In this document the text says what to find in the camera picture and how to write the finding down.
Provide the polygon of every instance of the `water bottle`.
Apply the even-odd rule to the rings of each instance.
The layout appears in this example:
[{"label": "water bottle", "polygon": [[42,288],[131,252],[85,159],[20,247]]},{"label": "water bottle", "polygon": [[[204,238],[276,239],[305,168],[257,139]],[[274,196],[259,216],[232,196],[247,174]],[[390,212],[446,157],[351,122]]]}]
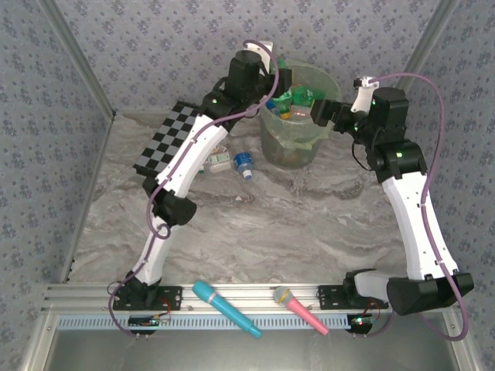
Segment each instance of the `water bottle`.
[{"label": "water bottle", "polygon": [[311,107],[315,99],[324,99],[325,93],[317,89],[309,89],[303,85],[292,88],[292,99],[298,106]]},{"label": "water bottle", "polygon": [[246,180],[253,177],[253,159],[251,158],[251,153],[241,152],[237,153],[234,157],[234,166],[239,174]]}]

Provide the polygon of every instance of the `microphone grille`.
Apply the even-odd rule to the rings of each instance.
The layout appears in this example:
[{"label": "microphone grille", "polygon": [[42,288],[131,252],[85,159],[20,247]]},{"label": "microphone grille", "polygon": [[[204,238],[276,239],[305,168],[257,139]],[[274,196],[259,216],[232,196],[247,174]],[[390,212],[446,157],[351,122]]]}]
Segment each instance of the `microphone grille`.
[{"label": "microphone grille", "polygon": [[273,298],[277,303],[287,305],[294,298],[294,295],[285,286],[280,286],[273,291]]}]

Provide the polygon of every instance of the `patterned wallpaper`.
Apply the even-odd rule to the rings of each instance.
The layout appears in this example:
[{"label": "patterned wallpaper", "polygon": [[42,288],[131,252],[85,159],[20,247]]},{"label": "patterned wallpaper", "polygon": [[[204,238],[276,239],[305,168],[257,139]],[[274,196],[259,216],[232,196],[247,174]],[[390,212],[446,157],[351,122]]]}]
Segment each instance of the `patterned wallpaper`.
[{"label": "patterned wallpaper", "polygon": [[316,64],[350,99],[357,74],[401,70],[438,0],[58,0],[115,109],[199,103],[246,38]]},{"label": "patterned wallpaper", "polygon": [[35,0],[0,5],[0,369],[60,276],[106,128]]},{"label": "patterned wallpaper", "polygon": [[[423,71],[441,88],[445,145],[432,198],[459,268],[475,280],[468,295],[473,334],[495,369],[495,3],[461,2]],[[438,130],[434,93],[415,83],[409,137],[431,161]]]}]

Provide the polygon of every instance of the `metal base plate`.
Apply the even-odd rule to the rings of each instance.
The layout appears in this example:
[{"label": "metal base plate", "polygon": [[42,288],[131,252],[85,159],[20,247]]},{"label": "metal base plate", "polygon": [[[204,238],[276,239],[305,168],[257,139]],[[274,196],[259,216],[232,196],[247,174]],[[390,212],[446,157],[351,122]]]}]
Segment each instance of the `metal base plate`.
[{"label": "metal base plate", "polygon": [[145,308],[143,302],[124,286],[115,295],[113,309],[114,311],[166,311],[168,310],[166,302],[168,302],[171,311],[180,311],[183,300],[182,286],[159,286],[157,290],[156,299],[149,308]]},{"label": "metal base plate", "polygon": [[[331,309],[363,309],[368,308],[369,299],[363,298],[363,300],[357,301],[357,305],[351,305],[347,300],[346,293],[343,290],[343,285],[341,284],[326,284],[318,286],[318,299],[319,308],[322,310]],[[388,303],[382,300],[375,299],[378,303],[380,309],[387,309]]]}]

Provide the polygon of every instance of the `checkerboard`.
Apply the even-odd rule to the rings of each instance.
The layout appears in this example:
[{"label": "checkerboard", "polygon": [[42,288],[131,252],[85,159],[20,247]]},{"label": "checkerboard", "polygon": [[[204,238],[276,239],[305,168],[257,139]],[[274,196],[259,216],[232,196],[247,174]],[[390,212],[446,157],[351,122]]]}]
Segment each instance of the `checkerboard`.
[{"label": "checkerboard", "polygon": [[164,170],[189,135],[196,115],[196,107],[178,102],[134,164],[136,172],[155,178]]}]

